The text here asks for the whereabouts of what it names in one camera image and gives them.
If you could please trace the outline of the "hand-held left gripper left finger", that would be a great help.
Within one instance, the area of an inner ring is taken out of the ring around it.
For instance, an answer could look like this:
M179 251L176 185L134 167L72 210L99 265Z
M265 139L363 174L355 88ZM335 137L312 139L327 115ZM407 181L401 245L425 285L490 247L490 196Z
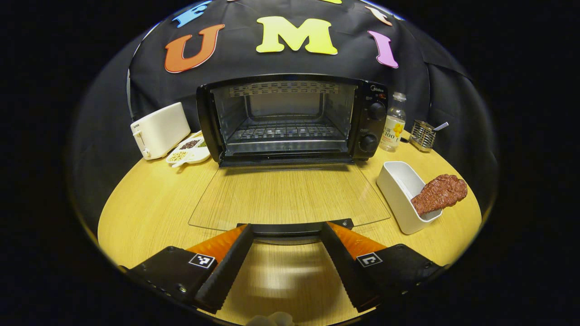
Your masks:
M242 224L190 249L167 246L125 273L176 302L215 314L253 241L253 225Z

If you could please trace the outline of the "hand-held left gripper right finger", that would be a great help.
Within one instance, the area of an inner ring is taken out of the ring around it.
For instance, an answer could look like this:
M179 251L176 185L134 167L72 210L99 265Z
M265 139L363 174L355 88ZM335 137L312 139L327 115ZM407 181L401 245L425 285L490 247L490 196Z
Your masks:
M320 238L359 313L398 301L447 270L405 244L385 246L331 221Z

